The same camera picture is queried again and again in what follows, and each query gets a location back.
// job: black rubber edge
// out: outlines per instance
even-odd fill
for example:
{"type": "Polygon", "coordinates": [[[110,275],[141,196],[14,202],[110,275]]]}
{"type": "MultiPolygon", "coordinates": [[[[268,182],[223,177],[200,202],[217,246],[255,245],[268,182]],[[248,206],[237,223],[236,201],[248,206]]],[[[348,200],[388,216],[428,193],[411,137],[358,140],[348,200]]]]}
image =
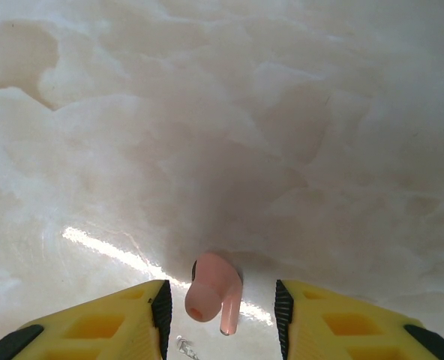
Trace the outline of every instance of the black rubber edge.
{"type": "Polygon", "coordinates": [[[417,325],[405,325],[403,328],[432,355],[439,360],[444,360],[444,338],[442,336],[417,325]]]}
{"type": "Polygon", "coordinates": [[[195,267],[197,266],[197,261],[192,266],[192,281],[195,280],[195,267]]]}
{"type": "Polygon", "coordinates": [[[12,360],[44,331],[42,325],[21,328],[0,340],[0,360],[12,360]]]}
{"type": "Polygon", "coordinates": [[[275,284],[275,304],[274,312],[277,320],[277,330],[279,333],[280,351],[282,359],[287,360],[289,356],[289,326],[292,323],[294,310],[294,299],[289,290],[284,286],[282,280],[277,280],[275,284]]]}
{"type": "Polygon", "coordinates": [[[159,330],[159,348],[163,360],[167,360],[169,349],[170,323],[172,322],[172,293],[170,282],[165,280],[157,296],[152,302],[154,327],[159,330]]]}

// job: pink earbud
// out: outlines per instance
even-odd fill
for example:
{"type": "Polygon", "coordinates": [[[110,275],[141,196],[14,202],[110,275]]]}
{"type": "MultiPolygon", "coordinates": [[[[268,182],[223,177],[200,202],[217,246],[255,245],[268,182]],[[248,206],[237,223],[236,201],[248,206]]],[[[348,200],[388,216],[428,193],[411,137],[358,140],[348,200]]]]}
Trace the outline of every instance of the pink earbud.
{"type": "Polygon", "coordinates": [[[203,253],[192,269],[192,284],[185,296],[185,310],[201,323],[214,319],[222,308],[220,332],[233,335],[239,321],[242,281],[225,259],[203,253]]]}

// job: marble surface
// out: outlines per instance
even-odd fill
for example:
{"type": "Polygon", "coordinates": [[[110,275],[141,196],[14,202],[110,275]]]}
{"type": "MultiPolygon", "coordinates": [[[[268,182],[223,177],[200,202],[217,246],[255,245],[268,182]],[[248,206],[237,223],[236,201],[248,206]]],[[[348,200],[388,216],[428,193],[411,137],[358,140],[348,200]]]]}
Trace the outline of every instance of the marble surface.
{"type": "Polygon", "coordinates": [[[152,278],[170,359],[278,359],[276,278],[444,336],[444,0],[0,0],[0,337],[152,278]]]}

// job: small debris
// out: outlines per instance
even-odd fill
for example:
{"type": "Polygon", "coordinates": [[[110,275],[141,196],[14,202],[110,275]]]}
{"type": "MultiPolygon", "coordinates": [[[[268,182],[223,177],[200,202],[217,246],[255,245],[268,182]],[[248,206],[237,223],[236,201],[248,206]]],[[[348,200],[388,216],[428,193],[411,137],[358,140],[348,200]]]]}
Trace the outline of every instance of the small debris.
{"type": "Polygon", "coordinates": [[[182,336],[177,337],[177,349],[180,353],[186,355],[187,357],[193,360],[200,360],[197,357],[195,351],[192,350],[192,343],[188,340],[185,340],[182,336]]]}

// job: floor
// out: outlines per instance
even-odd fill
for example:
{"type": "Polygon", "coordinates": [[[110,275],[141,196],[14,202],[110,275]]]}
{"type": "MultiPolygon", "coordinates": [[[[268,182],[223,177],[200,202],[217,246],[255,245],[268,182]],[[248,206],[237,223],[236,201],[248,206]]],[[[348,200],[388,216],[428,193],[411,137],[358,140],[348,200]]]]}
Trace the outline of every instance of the floor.
{"type": "Polygon", "coordinates": [[[0,0],[0,337],[153,278],[172,360],[279,359],[277,278],[444,336],[444,0],[0,0]]]}

